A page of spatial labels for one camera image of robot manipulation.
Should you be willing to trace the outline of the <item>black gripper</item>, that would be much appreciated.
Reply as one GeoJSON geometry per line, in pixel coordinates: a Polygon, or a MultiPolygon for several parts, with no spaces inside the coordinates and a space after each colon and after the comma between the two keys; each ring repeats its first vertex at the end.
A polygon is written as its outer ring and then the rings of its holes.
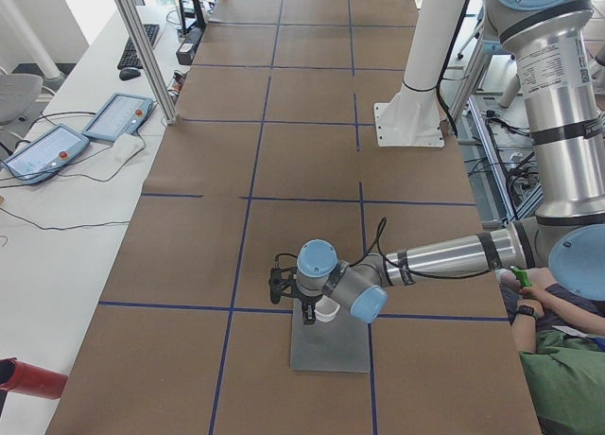
{"type": "Polygon", "coordinates": [[[303,294],[297,287],[297,267],[282,268],[280,258],[282,256],[297,258],[293,253],[277,253],[274,256],[273,267],[268,279],[270,301],[277,305],[282,298],[299,300],[302,304],[302,323],[313,325],[316,322],[315,304],[316,298],[303,294]]]}

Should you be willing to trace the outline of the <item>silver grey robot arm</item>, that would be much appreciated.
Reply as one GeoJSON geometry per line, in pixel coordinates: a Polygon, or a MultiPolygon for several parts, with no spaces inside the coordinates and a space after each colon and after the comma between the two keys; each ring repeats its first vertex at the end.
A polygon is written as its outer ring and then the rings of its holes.
{"type": "Polygon", "coordinates": [[[387,301],[387,288],[419,278],[465,279],[516,266],[547,267],[589,300],[604,297],[604,125],[581,36],[591,0],[485,0],[485,29],[517,63],[543,202],[533,217],[487,233],[383,253],[338,258],[328,242],[305,243],[291,268],[274,266],[269,298],[292,298],[302,319],[329,297],[363,322],[387,301]]]}

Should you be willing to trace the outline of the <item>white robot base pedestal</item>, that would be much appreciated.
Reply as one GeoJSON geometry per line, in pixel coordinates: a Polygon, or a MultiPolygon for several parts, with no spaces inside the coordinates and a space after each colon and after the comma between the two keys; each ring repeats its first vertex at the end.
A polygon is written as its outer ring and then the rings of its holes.
{"type": "Polygon", "coordinates": [[[377,145],[441,148],[439,85],[470,0],[423,0],[401,89],[374,105],[377,145]]]}

